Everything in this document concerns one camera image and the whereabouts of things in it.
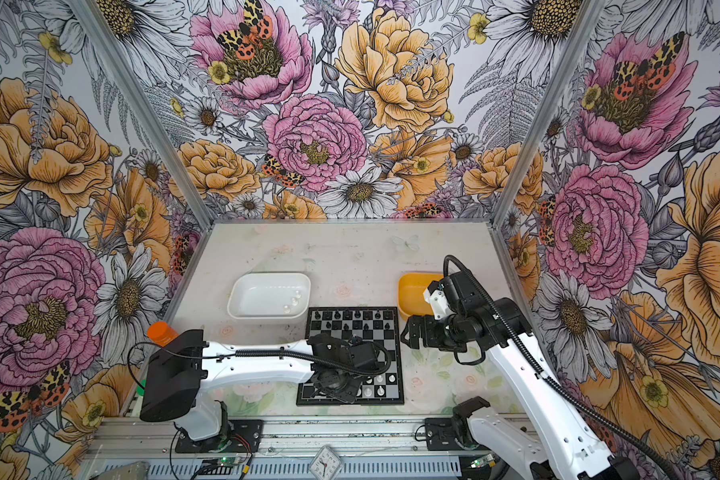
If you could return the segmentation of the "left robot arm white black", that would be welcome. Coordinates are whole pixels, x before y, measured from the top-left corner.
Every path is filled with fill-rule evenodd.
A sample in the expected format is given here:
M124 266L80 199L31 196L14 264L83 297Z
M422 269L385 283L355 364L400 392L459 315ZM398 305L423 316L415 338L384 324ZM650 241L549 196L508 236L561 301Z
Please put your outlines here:
M231 435L228 409L212 393L256 383L312 383L318 392L352 403L367 379L389 371L389 351L372 342L318 334L296 342L234 346L207 341L192 329L159 346L147 363L139 419L173 422L197 443Z

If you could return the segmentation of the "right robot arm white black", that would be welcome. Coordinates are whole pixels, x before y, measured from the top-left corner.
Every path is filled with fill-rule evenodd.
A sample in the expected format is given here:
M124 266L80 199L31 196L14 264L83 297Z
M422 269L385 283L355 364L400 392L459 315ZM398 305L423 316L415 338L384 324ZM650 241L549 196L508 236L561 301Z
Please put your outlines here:
M476 396L453 409L443 433L464 450L487 449L524 479L636 479L634 463L612 453L544 365L531 325L510 298L492 299L468 274L456 272L422 288L423 315L408 317L401 341L412 350L454 357L476 345L514 391L536 434L530 436Z

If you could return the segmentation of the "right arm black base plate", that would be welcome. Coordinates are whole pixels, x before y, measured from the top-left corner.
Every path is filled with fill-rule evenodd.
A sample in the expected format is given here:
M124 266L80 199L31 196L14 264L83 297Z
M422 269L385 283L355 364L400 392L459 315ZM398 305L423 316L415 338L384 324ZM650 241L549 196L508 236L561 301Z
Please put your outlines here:
M424 430L428 451L467 451L475 448L466 422L461 417L426 418Z

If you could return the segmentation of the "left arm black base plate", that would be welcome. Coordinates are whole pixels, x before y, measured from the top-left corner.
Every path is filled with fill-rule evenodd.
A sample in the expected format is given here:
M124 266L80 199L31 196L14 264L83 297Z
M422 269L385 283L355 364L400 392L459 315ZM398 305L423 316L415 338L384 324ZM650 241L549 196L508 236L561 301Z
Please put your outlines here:
M263 437L264 422L255 419L233 419L228 432L202 441L192 441L183 433L176 442L180 454L257 453Z

